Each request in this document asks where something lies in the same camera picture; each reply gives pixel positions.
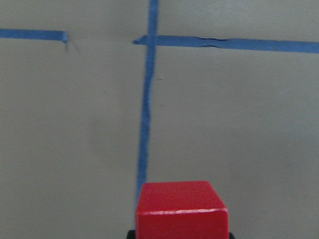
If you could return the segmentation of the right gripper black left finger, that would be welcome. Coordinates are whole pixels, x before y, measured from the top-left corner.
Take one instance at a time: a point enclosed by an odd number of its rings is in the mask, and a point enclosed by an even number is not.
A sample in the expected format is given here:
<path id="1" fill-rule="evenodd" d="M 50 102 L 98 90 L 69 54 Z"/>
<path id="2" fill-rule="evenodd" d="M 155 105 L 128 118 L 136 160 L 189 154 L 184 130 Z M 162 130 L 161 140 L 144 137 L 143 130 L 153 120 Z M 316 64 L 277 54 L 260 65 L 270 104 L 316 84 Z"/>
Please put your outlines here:
<path id="1" fill-rule="evenodd" d="M 136 239 L 136 231 L 135 230 L 129 230 L 127 233 L 126 239 Z"/>

